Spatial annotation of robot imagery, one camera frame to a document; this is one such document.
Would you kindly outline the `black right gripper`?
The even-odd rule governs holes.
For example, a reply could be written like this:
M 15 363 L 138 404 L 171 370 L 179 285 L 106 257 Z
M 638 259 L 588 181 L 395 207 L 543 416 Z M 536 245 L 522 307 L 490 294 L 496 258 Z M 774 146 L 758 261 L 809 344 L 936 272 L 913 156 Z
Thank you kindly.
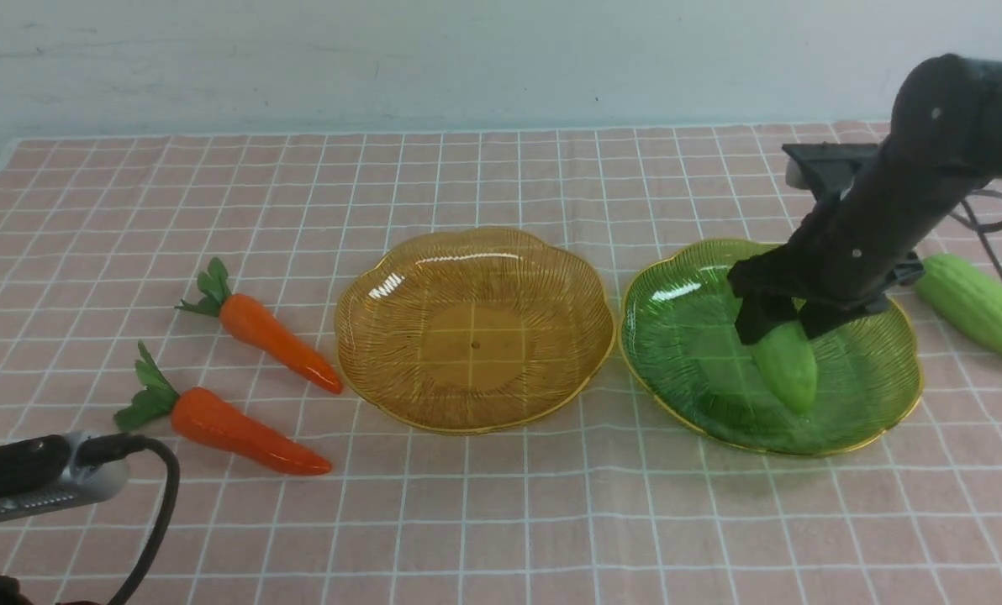
M 741 344 L 757 345 L 798 320 L 814 340 L 885 313 L 888 299 L 874 295 L 889 273 L 989 181 L 955 150 L 886 135 L 846 194 L 815 202 L 784 245 L 731 269 Z M 796 298 L 808 302 L 798 311 Z

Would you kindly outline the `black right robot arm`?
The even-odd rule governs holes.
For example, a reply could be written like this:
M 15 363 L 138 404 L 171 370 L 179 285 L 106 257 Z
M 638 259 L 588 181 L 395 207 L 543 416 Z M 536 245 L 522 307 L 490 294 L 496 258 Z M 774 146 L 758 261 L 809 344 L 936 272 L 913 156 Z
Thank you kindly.
M 1002 180 L 1002 61 L 945 54 L 908 74 L 880 143 L 787 143 L 786 180 L 814 196 L 784 245 L 728 272 L 740 342 L 796 322 L 816 339 L 888 309 L 925 268 L 916 246 Z

